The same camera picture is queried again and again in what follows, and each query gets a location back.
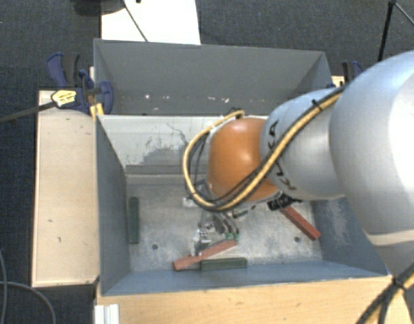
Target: yellow cable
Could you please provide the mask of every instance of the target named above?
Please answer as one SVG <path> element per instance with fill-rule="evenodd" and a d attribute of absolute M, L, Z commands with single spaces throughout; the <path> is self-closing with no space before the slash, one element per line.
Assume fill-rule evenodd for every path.
<path fill-rule="evenodd" d="M 331 96 L 329 99 L 325 100 L 324 102 L 320 103 L 316 107 L 314 107 L 312 110 L 310 110 L 306 115 L 304 115 L 300 120 L 296 123 L 295 126 L 293 126 L 286 135 L 284 135 L 283 139 L 280 141 L 280 143 L 277 145 L 277 147 L 274 149 L 273 153 L 269 156 L 268 160 L 265 162 L 265 165 L 261 168 L 259 173 L 253 178 L 253 180 L 250 182 L 250 184 L 235 198 L 233 198 L 230 202 L 222 205 L 219 208 L 216 208 L 217 210 L 226 210 L 236 203 L 239 203 L 244 197 L 253 190 L 267 175 L 268 171 L 273 167 L 274 162 L 276 159 L 283 153 L 286 146 L 289 144 L 289 142 L 295 137 L 295 135 L 302 130 L 316 115 L 320 114 L 324 109 L 328 108 L 330 105 L 333 105 L 338 98 L 340 97 L 341 92 L 338 92 L 334 96 Z M 217 127 L 218 125 L 224 123 L 225 121 L 229 120 L 230 118 L 234 117 L 235 115 L 238 115 L 238 111 L 234 112 L 233 114 L 227 115 L 225 118 L 222 118 L 215 122 L 212 126 L 205 128 L 201 133 L 195 136 L 195 138 L 189 143 L 187 146 L 184 156 L 183 156 L 183 175 L 184 180 L 186 182 L 186 185 L 188 187 L 188 190 L 192 197 L 200 204 L 202 204 L 205 207 L 213 208 L 215 207 L 215 204 L 211 202 L 207 202 L 204 200 L 201 196 L 198 195 L 196 188 L 193 186 L 192 181 L 190 179 L 190 174 L 187 170 L 187 161 L 188 156 L 190 154 L 190 151 L 192 147 L 195 145 L 195 143 L 206 133 L 208 133 L 212 128 Z"/>

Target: wooden board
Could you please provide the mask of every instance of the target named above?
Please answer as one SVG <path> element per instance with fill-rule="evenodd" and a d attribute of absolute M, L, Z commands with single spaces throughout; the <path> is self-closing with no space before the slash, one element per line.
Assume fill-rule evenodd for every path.
<path fill-rule="evenodd" d="M 98 295 L 97 304 L 119 304 L 121 324 L 350 324 L 356 323 L 390 282 L 391 277 L 385 276 L 198 292 Z M 391 305 L 386 323 L 411 323 L 403 298 Z"/>
<path fill-rule="evenodd" d="M 39 103 L 52 92 L 40 91 Z M 37 120 L 31 284 L 92 284 L 99 275 L 93 119 L 52 108 Z"/>

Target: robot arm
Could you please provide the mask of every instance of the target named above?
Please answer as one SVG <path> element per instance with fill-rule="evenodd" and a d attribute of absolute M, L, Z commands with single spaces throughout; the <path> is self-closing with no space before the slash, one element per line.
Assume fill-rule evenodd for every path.
<path fill-rule="evenodd" d="M 229 211 L 287 196 L 345 196 L 391 274 L 414 262 L 414 51 L 383 61 L 349 85 L 298 97 L 262 120 L 236 112 L 211 137 L 204 189 L 184 175 L 205 210 Z M 414 290 L 407 297 L 414 318 Z"/>

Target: wooden stick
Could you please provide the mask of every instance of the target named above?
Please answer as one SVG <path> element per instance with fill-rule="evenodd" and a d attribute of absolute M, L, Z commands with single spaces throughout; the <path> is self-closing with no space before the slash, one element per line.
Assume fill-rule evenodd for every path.
<path fill-rule="evenodd" d="M 195 263 L 202 261 L 203 259 L 211 257 L 236 245 L 237 243 L 233 240 L 224 240 L 222 242 L 218 242 L 217 244 L 214 244 L 213 246 L 210 246 L 209 248 L 203 250 L 202 254 L 199 256 L 186 256 L 184 258 L 178 259 L 177 261 L 174 261 L 174 269 L 176 271 L 183 270 Z"/>
<path fill-rule="evenodd" d="M 291 206 L 280 209 L 293 224 L 295 224 L 310 240 L 314 241 L 321 236 L 319 230 L 313 227 L 303 216 L 295 211 Z"/>

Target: white plastic piece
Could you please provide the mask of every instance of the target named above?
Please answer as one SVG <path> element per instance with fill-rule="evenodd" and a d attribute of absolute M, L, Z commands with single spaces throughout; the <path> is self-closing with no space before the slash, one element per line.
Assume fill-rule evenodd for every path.
<path fill-rule="evenodd" d="M 95 324 L 120 324 L 120 306 L 118 304 L 96 305 L 94 307 L 94 322 Z"/>

